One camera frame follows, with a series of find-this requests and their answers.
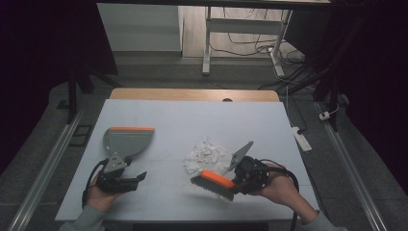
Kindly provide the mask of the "white desk frame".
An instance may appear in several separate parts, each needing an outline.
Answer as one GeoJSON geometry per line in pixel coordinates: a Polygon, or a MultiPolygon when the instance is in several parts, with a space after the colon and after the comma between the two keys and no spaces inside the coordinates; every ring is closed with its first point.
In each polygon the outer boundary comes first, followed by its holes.
{"type": "Polygon", "coordinates": [[[277,77],[285,75],[282,65],[278,59],[280,45],[285,36],[287,26],[292,14],[291,10],[283,10],[283,16],[280,21],[269,20],[246,20],[246,19],[227,19],[212,18],[212,8],[205,8],[205,46],[203,54],[202,74],[210,74],[210,38],[211,33],[233,33],[233,34],[258,34],[276,36],[276,42],[268,50],[272,61],[273,69],[277,77]]]}

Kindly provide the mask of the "wooden table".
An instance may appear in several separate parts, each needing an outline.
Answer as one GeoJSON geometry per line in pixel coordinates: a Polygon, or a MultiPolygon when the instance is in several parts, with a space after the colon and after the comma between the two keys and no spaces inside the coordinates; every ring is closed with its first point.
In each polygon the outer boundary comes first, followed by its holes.
{"type": "Polygon", "coordinates": [[[192,90],[192,89],[135,89],[116,88],[111,99],[172,100],[172,101],[227,101],[278,102],[273,90],[192,90]]]}

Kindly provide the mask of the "orange brush with grey bristles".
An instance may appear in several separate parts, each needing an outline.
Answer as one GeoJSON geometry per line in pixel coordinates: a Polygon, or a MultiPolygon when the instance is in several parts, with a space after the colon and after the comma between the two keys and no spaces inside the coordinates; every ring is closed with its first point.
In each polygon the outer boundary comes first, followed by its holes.
{"type": "Polygon", "coordinates": [[[193,176],[191,182],[229,201],[234,199],[233,189],[236,187],[236,184],[230,179],[208,169],[204,169],[198,175],[193,176]]]}

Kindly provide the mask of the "aluminium rail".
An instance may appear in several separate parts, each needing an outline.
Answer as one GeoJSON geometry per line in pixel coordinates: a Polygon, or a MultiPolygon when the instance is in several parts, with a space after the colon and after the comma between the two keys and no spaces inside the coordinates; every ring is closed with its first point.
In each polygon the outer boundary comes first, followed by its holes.
{"type": "Polygon", "coordinates": [[[83,114],[84,109],[81,108],[71,122],[63,128],[7,231],[25,231],[83,114]]]}
{"type": "Polygon", "coordinates": [[[385,220],[380,214],[378,207],[376,206],[374,199],[372,198],[366,184],[364,183],[357,167],[351,160],[348,150],[346,149],[344,142],[331,125],[328,118],[321,119],[324,116],[320,104],[314,103],[317,111],[319,112],[319,121],[324,125],[326,133],[334,146],[334,149],[343,165],[344,172],[346,173],[349,182],[355,191],[358,200],[361,203],[361,207],[364,210],[366,217],[370,223],[373,231],[389,231],[385,220]]]}

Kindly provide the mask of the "grey dustpan with orange edge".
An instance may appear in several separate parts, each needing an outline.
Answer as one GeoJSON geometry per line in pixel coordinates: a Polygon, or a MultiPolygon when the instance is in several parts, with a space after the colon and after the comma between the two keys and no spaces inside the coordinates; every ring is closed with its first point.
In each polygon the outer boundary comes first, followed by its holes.
{"type": "Polygon", "coordinates": [[[154,132],[154,127],[110,127],[103,136],[103,146],[110,155],[132,157],[149,146],[154,132]]]}

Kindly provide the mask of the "white cabinet panel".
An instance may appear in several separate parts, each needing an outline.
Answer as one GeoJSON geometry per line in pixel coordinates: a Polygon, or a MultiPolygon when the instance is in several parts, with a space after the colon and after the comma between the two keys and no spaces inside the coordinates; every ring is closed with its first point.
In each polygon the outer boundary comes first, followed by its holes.
{"type": "Polygon", "coordinates": [[[181,8],[98,3],[111,48],[117,52],[181,52],[181,8]]]}

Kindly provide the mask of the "white table cover board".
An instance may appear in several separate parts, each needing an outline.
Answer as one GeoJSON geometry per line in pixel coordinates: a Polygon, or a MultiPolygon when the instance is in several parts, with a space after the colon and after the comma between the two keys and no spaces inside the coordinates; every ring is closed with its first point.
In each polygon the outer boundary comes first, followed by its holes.
{"type": "Polygon", "coordinates": [[[109,220],[130,222],[272,221],[289,219],[292,211],[260,196],[238,194],[227,201],[191,183],[185,158],[196,143],[209,139],[226,152],[223,160],[246,144],[249,156],[285,166],[298,180],[300,193],[317,199],[280,102],[204,102],[107,100],[56,218],[75,220],[94,166],[105,159],[106,130],[114,126],[152,127],[152,142],[137,155],[124,177],[146,175],[134,192],[117,199],[109,220]]]}

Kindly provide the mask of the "black metal stand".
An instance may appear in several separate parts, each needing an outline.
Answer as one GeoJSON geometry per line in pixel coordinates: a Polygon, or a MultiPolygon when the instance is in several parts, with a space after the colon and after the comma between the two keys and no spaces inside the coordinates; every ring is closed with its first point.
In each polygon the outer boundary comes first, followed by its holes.
{"type": "Polygon", "coordinates": [[[94,84],[90,77],[95,76],[99,80],[113,88],[120,88],[120,84],[110,78],[107,74],[91,67],[85,63],[76,64],[69,72],[67,77],[68,84],[68,118],[66,123],[71,124],[77,115],[77,88],[82,93],[91,94],[94,91],[94,84]]]}
{"type": "Polygon", "coordinates": [[[358,12],[294,11],[285,34],[285,40],[305,55],[305,64],[313,70],[313,75],[296,84],[289,94],[317,83],[313,99],[323,101],[330,96],[333,115],[328,121],[335,131],[342,65],[366,18],[358,12]]]}

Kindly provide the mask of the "group of white paper scraps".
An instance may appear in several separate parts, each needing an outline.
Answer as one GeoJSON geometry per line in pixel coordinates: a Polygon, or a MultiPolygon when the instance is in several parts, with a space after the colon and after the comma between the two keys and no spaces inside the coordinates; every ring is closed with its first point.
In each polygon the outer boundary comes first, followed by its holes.
{"type": "Polygon", "coordinates": [[[192,148],[183,160],[185,171],[189,175],[208,169],[224,175],[229,168],[229,155],[226,149],[209,138],[203,138],[192,148]]]}

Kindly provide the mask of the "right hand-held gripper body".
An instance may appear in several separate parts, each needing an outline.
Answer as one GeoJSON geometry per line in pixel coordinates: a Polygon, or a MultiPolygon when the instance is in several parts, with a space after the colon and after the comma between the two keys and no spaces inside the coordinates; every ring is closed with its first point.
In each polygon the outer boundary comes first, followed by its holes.
{"type": "Polygon", "coordinates": [[[235,177],[232,180],[235,184],[232,188],[234,194],[253,193],[261,189],[268,182],[267,166],[260,160],[246,155],[252,145],[253,141],[249,141],[232,154],[228,170],[235,173],[235,177]]]}

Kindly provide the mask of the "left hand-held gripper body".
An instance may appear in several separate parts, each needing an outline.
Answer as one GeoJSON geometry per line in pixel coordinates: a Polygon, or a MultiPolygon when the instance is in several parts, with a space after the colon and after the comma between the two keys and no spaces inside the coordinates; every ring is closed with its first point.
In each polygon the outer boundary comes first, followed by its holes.
{"type": "Polygon", "coordinates": [[[116,154],[108,159],[100,171],[96,185],[103,193],[127,193],[138,188],[140,178],[123,179],[121,177],[125,168],[131,165],[130,157],[122,158],[116,154]]]}

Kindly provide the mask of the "white power strip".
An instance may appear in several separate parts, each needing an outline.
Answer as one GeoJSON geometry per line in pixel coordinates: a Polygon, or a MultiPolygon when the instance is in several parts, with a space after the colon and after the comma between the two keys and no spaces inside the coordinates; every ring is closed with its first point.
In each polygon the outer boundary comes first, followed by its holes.
{"type": "Polygon", "coordinates": [[[300,147],[300,149],[303,152],[311,151],[312,146],[308,143],[308,141],[306,140],[304,135],[299,133],[300,129],[298,127],[293,127],[292,131],[293,131],[293,136],[294,136],[298,146],[300,147]]]}

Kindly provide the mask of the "person's left hand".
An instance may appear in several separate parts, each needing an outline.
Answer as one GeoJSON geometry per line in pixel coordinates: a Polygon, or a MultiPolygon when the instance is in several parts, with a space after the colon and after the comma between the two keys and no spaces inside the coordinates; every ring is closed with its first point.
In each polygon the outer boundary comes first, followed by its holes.
{"type": "Polygon", "coordinates": [[[96,185],[97,178],[94,178],[88,187],[86,204],[103,213],[107,213],[114,202],[121,196],[121,193],[102,192],[96,185]]]}

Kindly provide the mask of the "person's right hand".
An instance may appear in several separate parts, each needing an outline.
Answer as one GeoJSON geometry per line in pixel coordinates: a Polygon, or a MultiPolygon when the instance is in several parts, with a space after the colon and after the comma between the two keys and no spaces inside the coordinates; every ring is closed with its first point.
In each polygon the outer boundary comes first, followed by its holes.
{"type": "Polygon", "coordinates": [[[274,203],[287,206],[292,210],[293,207],[307,202],[300,195],[291,178],[278,171],[270,171],[268,173],[268,182],[252,194],[265,197],[274,203]]]}

